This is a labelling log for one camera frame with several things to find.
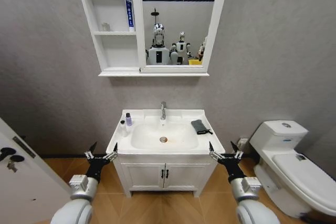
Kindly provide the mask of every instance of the wooden floor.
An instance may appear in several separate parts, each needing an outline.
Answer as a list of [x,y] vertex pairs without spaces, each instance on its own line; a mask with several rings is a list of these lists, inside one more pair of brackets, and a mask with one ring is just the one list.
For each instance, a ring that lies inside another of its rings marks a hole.
[[[85,174],[88,163],[83,158],[49,158],[48,165],[66,182],[74,174]],[[254,176],[254,163],[241,164],[247,176]],[[134,193],[126,198],[113,164],[104,167],[97,195],[93,201],[91,224],[238,224],[236,202],[227,181],[227,172],[217,165],[200,198],[192,193]],[[269,207],[282,224],[304,223],[283,214],[262,189],[260,201]]]

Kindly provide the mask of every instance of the gray cloth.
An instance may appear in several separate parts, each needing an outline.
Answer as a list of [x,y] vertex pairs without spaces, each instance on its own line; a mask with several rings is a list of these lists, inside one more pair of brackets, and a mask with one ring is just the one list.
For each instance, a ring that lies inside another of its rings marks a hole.
[[196,133],[198,135],[203,135],[203,134],[206,134],[206,133],[210,133],[210,134],[213,134],[210,129],[207,129],[204,124],[202,123],[202,120],[198,119],[198,120],[195,120],[195,121],[191,121],[191,124],[192,126],[194,127]]

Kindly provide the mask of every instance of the gray wall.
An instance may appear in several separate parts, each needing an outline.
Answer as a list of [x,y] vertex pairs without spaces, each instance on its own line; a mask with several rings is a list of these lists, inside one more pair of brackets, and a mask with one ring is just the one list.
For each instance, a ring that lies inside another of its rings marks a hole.
[[97,77],[80,0],[0,7],[0,116],[38,153],[103,152],[123,108],[165,100],[205,109],[228,149],[264,120],[296,120],[300,149],[336,176],[334,0],[226,0],[208,78]]

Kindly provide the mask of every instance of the white door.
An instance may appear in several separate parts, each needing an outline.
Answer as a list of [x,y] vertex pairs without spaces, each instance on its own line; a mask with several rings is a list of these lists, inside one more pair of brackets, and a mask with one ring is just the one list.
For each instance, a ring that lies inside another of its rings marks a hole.
[[164,188],[197,190],[209,164],[166,164]]
[[163,188],[164,163],[121,163],[130,190],[156,190]]
[[70,197],[70,187],[0,119],[0,149],[10,147],[24,160],[7,168],[11,156],[0,161],[0,223],[35,223],[51,219]]

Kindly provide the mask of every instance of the door lock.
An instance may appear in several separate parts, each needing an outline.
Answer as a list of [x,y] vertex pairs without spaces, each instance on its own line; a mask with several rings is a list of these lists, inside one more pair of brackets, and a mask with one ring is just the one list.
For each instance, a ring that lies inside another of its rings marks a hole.
[[2,148],[0,152],[1,152],[0,161],[2,161],[5,159],[5,157],[15,154],[16,150],[14,150],[13,148],[5,147],[5,148]]
[[22,157],[20,155],[13,155],[9,158],[7,168],[9,170],[12,170],[13,172],[17,172],[17,168],[15,167],[15,163],[22,162],[23,160],[25,160],[24,157]]

